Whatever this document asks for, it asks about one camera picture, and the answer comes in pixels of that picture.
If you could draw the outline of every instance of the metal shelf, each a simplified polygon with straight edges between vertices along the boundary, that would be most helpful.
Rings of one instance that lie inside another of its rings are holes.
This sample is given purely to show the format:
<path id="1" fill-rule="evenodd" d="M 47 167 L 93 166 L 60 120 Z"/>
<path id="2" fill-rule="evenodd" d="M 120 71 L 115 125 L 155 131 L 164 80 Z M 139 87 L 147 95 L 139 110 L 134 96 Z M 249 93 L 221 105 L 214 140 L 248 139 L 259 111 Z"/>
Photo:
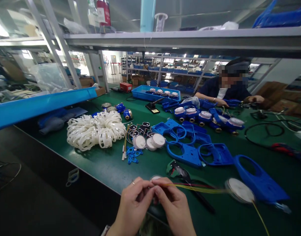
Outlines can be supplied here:
<path id="1" fill-rule="evenodd" d="M 65 40 L 95 50 L 301 58 L 301 27 L 73 34 L 65 35 Z"/>
<path id="2" fill-rule="evenodd" d="M 46 41 L 42 37 L 27 37 L 27 38 L 13 38 L 13 39 L 0 39 L 0 47 L 40 47 L 46 46 Z"/>

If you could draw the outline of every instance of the yellow wire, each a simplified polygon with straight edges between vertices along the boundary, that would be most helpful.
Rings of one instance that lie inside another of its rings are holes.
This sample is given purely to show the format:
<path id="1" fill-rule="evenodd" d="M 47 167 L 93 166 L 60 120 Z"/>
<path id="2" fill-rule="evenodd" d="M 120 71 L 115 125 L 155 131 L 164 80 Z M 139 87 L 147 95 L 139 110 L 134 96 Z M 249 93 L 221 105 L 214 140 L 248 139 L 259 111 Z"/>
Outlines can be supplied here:
<path id="1" fill-rule="evenodd" d="M 202 192 L 202 193 L 210 193 L 210 194 L 219 194 L 219 193 L 229 193 L 230 191 L 226 189 L 210 189 L 210 188 L 202 188 L 202 187 L 193 187 L 193 186 L 185 186 L 185 185 L 175 185 L 175 184 L 164 184 L 165 186 L 176 186 L 185 188 L 188 190 L 193 190 L 196 192 Z"/>
<path id="2" fill-rule="evenodd" d="M 256 205 L 255 205 L 254 201 L 252 201 L 252 204 L 254 205 L 254 208 L 256 209 L 256 212 L 258 213 L 258 215 L 259 215 L 259 217 L 260 217 L 260 219 L 261 219 L 261 221 L 262 221 L 262 223 L 263 223 L 263 226 L 264 226 L 264 228 L 265 228 L 265 231 L 266 231 L 267 235 L 269 236 L 269 231 L 268 231 L 268 229 L 266 228 L 266 225 L 265 225 L 265 223 L 264 223 L 264 221 L 263 221 L 263 219 L 262 219 L 262 217 L 261 217 L 261 215 L 260 215 L 258 209 L 256 208 Z"/>

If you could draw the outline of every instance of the white disc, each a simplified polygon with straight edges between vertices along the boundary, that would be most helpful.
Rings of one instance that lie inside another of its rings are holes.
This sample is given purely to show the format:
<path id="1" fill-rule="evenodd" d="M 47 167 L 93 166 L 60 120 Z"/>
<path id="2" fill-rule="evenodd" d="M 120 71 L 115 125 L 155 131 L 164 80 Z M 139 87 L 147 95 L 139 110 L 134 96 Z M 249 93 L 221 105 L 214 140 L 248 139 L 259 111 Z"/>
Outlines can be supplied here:
<path id="1" fill-rule="evenodd" d="M 137 149 L 144 149 L 146 146 L 146 140 L 143 136 L 137 135 L 134 138 L 134 147 Z"/>
<path id="2" fill-rule="evenodd" d="M 206 118 L 206 119 L 209 119 L 211 118 L 212 114 L 209 113 L 208 111 L 201 111 L 201 113 L 199 114 L 200 117 L 203 117 L 203 118 Z"/>
<path id="3" fill-rule="evenodd" d="M 188 108 L 187 110 L 186 110 L 186 113 L 187 114 L 193 114 L 193 113 L 195 113 L 196 112 L 196 109 L 195 108 Z"/>
<path id="4" fill-rule="evenodd" d="M 229 121 L 229 123 L 231 123 L 232 125 L 234 125 L 234 126 L 239 126 L 239 127 L 241 127 L 241 126 L 244 124 L 244 122 L 243 122 L 242 120 L 239 120 L 239 119 L 234 118 L 234 117 L 230 118 L 228 121 Z"/>
<path id="5" fill-rule="evenodd" d="M 157 147 L 154 145 L 152 137 L 146 140 L 146 147 L 150 151 L 155 151 L 157 149 Z"/>
<path id="6" fill-rule="evenodd" d="M 153 143 L 155 147 L 161 148 L 165 145 L 166 139 L 161 134 L 154 134 L 153 137 Z"/>
<path id="7" fill-rule="evenodd" d="M 242 203 L 252 203 L 255 197 L 251 189 L 238 179 L 230 178 L 225 182 L 226 188 L 232 191 L 232 197 Z"/>
<path id="8" fill-rule="evenodd" d="M 154 175 L 153 177 L 150 178 L 150 181 L 155 180 L 155 179 L 160 179 L 162 176 L 160 175 Z"/>
<path id="9" fill-rule="evenodd" d="M 183 112 L 184 112 L 184 108 L 176 108 L 174 110 L 174 113 L 176 113 L 176 114 L 180 114 L 180 113 L 183 113 Z"/>

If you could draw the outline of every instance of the plastic bag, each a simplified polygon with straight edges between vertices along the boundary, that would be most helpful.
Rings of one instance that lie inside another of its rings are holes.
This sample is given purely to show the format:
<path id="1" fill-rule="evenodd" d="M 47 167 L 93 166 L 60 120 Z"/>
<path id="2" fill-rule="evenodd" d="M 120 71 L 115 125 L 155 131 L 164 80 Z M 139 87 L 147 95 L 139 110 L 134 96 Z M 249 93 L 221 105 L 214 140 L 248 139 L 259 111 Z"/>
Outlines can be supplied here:
<path id="1" fill-rule="evenodd" d="M 88 34 L 88 31 L 80 24 L 69 21 L 64 18 L 64 25 L 68 28 L 71 34 Z"/>
<path id="2" fill-rule="evenodd" d="M 236 23 L 236 22 L 227 21 L 222 26 L 203 27 L 203 28 L 200 28 L 199 31 L 203 31 L 203 30 L 230 30 L 230 29 L 231 30 L 239 29 L 239 24 Z"/>
<path id="3" fill-rule="evenodd" d="M 197 108 L 200 107 L 200 101 L 199 101 L 198 97 L 194 96 L 194 97 L 190 97 L 190 98 L 184 99 L 184 101 L 182 103 L 186 103 L 186 102 L 192 102 Z"/>

